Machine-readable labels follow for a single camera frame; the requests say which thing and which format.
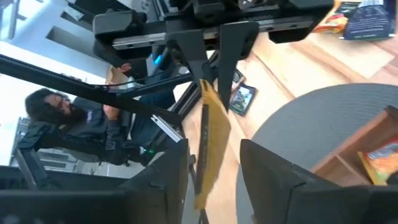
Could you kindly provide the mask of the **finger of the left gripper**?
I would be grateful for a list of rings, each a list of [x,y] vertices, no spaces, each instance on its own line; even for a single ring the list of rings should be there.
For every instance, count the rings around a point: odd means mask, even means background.
[[[186,66],[197,83],[200,80],[211,81],[211,68],[201,30],[168,33],[167,47],[172,58]]]
[[[236,22],[220,26],[218,93],[225,109],[229,108],[231,85],[238,60],[245,58],[258,35],[258,23]]]

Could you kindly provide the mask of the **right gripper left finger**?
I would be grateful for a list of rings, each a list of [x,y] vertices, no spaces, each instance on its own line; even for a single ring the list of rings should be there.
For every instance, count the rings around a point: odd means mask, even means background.
[[[62,189],[0,190],[0,224],[181,224],[188,163],[182,139],[130,179],[50,171]]]

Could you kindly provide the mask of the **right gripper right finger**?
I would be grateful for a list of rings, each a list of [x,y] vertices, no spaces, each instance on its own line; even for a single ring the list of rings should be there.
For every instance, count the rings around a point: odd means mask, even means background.
[[[341,187],[248,139],[241,167],[257,224],[398,224],[398,185]]]

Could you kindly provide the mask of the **dark blue tea packet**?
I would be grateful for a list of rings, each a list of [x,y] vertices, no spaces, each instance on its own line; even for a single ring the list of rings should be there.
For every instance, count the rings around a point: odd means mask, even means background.
[[[244,116],[248,112],[256,93],[256,88],[243,83],[240,84],[234,92],[234,96],[229,104],[230,110],[240,116]]]
[[[397,0],[362,0],[348,14],[344,40],[379,40],[395,37]]]

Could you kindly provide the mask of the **orange tea packet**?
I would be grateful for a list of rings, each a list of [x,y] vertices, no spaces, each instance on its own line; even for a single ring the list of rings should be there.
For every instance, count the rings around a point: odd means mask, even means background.
[[[388,185],[388,179],[398,172],[398,138],[371,152],[358,152],[358,157],[374,185]]]
[[[343,32],[348,23],[348,18],[342,13],[337,12],[341,6],[342,0],[335,0],[333,9],[326,15],[326,17],[312,30],[313,33],[334,33],[339,34]]]
[[[218,93],[207,80],[199,80],[203,99],[194,207],[204,209],[218,180],[231,125]]]

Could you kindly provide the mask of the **wooden tea organizer box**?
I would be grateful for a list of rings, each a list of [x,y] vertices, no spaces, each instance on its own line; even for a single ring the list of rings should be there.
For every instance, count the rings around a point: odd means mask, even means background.
[[[398,109],[387,106],[325,156],[312,172],[340,186],[371,185],[358,153],[375,151],[395,139],[398,140]]]

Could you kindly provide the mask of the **round grey woven placemat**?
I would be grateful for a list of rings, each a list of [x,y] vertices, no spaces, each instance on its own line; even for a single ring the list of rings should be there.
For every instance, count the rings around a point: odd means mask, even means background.
[[[281,107],[249,140],[313,173],[315,165],[387,106],[398,109],[398,86],[329,86]],[[238,224],[257,224],[241,165],[236,186]]]

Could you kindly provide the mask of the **person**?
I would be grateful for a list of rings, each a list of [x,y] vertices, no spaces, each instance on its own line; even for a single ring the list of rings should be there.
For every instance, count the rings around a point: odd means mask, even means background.
[[[30,118],[24,139],[39,149],[62,148],[84,162],[127,161],[146,166],[157,149],[149,147],[159,128],[148,116],[66,95],[47,88],[25,99]]]

